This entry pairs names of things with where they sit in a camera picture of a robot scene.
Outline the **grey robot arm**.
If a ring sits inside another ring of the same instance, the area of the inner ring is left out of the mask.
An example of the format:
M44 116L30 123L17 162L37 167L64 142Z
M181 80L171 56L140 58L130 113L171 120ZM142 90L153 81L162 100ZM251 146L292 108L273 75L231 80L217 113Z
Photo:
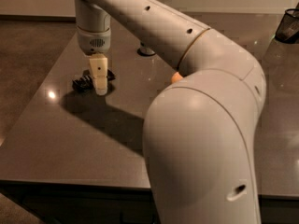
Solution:
M262 224L254 134L266 96L259 62L157 0L85 0L178 71L152 102L143 155L162 224Z

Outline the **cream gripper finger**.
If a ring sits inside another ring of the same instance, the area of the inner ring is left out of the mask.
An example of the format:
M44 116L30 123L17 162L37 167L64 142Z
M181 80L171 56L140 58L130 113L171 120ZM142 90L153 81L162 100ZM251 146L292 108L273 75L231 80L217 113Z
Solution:
M90 73L96 94L107 94L107 57L104 54L94 54L89 58Z

